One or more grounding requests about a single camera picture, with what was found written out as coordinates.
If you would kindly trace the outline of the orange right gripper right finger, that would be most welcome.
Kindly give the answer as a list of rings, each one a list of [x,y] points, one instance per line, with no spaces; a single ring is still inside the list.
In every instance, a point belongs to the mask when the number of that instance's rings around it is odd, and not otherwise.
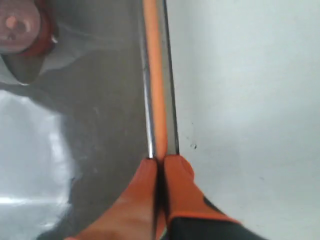
[[[213,205],[194,181],[190,163],[181,155],[163,161],[165,215],[170,240],[261,240]]]

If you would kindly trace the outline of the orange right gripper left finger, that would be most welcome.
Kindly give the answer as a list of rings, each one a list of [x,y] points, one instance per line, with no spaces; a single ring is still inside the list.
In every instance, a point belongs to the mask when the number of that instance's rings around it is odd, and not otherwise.
[[[157,162],[143,159],[128,187],[76,240],[152,240]]]

